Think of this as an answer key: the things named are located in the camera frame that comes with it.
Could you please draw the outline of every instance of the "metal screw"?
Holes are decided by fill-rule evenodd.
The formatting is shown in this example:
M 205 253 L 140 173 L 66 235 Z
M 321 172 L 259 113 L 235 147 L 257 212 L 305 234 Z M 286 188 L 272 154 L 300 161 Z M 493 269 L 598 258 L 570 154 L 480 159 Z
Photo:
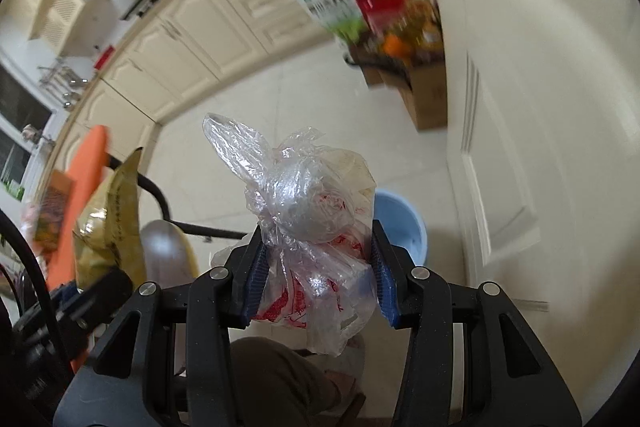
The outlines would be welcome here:
M 209 272 L 209 277 L 215 280 L 225 279 L 227 275 L 229 275 L 229 270 L 224 266 L 216 266 Z
M 156 293 L 156 283 L 154 282 L 145 282 L 140 289 L 138 290 L 140 295 L 153 295 Z
M 411 270 L 411 275 L 414 279 L 428 279 L 431 275 L 431 272 L 427 270 L 424 266 L 416 266 L 413 270 Z
M 485 283 L 484 286 L 482 286 L 482 289 L 484 290 L 484 293 L 494 297 L 500 293 L 500 286 L 492 282 Z

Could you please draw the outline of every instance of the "plastic bag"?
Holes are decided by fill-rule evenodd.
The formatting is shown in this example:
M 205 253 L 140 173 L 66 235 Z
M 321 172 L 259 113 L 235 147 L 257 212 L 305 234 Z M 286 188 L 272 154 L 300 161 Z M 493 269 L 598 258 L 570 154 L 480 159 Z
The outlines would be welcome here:
M 125 272 L 134 288 L 146 281 L 145 257 L 138 223 L 136 149 L 108 174 L 84 207 L 74 227 L 76 284 L 87 289 L 112 267 Z
M 370 253 L 376 183 L 357 153 L 313 145 L 307 128 L 272 149 L 256 130 L 209 114 L 204 133 L 246 183 L 270 272 L 257 320 L 305 328 L 307 348 L 339 355 L 376 305 Z

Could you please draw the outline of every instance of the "blue gripper pad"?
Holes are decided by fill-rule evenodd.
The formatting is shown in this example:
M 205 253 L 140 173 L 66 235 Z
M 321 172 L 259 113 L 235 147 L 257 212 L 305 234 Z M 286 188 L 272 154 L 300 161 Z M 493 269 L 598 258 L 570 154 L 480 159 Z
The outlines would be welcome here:
M 383 258 L 378 239 L 371 240 L 371 267 L 376 276 L 378 288 L 378 304 L 389 325 L 395 328 L 399 325 L 400 310 L 398 309 L 398 291 L 391 275 L 391 270 Z
M 242 306 L 242 320 L 249 324 L 252 317 L 258 312 L 260 301 L 262 300 L 262 292 L 269 275 L 269 250 L 260 241 L 260 246 L 254 258 L 251 270 L 247 276 L 244 286 L 244 305 Z

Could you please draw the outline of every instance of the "yellow bag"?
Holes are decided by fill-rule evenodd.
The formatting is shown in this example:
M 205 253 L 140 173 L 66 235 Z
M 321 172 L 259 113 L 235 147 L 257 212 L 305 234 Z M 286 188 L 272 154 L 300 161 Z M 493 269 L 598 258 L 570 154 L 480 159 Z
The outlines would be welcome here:
M 100 184 L 74 229 L 76 284 L 87 289 L 112 267 L 118 267 L 137 287 L 146 280 L 138 221 L 136 149 Z

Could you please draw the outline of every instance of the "white door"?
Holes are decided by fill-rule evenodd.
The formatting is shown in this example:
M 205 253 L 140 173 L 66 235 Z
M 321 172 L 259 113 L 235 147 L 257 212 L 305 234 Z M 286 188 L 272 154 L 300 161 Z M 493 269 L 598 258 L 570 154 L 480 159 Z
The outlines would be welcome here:
M 587 420 L 640 348 L 640 6 L 439 1 L 468 282 L 514 299 Z
M 220 80 L 266 56 L 228 0 L 174 0 L 160 17 Z
M 181 36 L 170 23 L 156 18 L 128 46 L 131 58 L 179 102 L 193 99 L 218 82 Z

